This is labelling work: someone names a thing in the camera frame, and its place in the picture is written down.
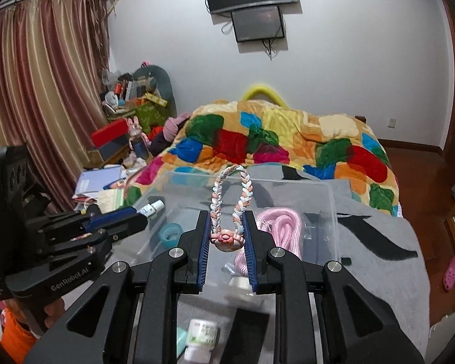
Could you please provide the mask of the person's left hand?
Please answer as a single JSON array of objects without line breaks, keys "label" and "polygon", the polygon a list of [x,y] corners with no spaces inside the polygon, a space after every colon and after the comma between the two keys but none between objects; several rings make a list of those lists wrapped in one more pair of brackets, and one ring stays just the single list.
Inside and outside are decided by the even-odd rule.
[{"label": "person's left hand", "polygon": [[20,327],[34,335],[43,335],[65,313],[65,302],[62,298],[43,308],[38,304],[25,303],[16,298],[5,300],[5,307],[11,312]]}]

